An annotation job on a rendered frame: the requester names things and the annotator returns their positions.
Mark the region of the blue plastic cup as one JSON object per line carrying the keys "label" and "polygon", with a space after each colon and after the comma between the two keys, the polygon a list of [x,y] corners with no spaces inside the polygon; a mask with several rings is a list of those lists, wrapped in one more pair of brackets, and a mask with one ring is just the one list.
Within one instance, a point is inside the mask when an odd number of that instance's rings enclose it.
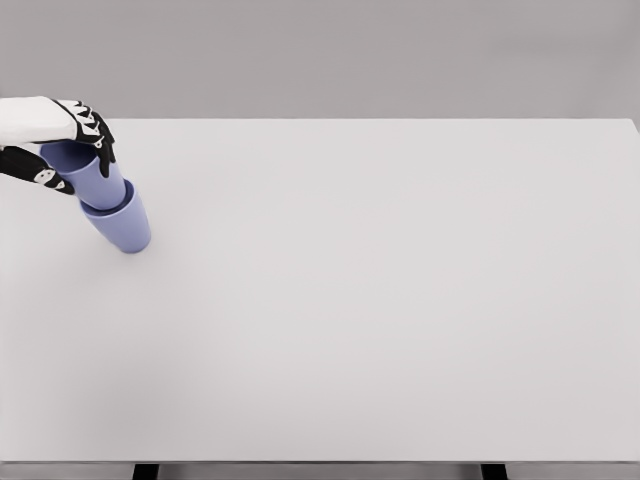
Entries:
{"label": "blue plastic cup", "polygon": [[98,210],[80,202],[80,208],[93,227],[126,254],[144,250],[151,241],[151,228],[142,198],[135,186],[124,180],[125,197],[114,208]]}
{"label": "blue plastic cup", "polygon": [[40,155],[71,183],[76,196],[94,209],[112,209],[125,199],[125,181],[119,167],[112,163],[109,175],[103,177],[100,158],[92,145],[71,140],[47,143],[41,146]]}

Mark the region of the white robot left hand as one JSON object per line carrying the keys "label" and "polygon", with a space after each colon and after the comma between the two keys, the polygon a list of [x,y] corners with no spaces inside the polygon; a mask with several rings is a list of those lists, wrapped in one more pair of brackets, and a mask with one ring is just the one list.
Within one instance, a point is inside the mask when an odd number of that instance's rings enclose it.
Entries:
{"label": "white robot left hand", "polygon": [[39,155],[23,144],[64,140],[91,146],[99,158],[100,173],[110,176],[116,162],[115,138],[105,119],[80,100],[46,96],[0,98],[0,174],[73,195],[74,187]]}

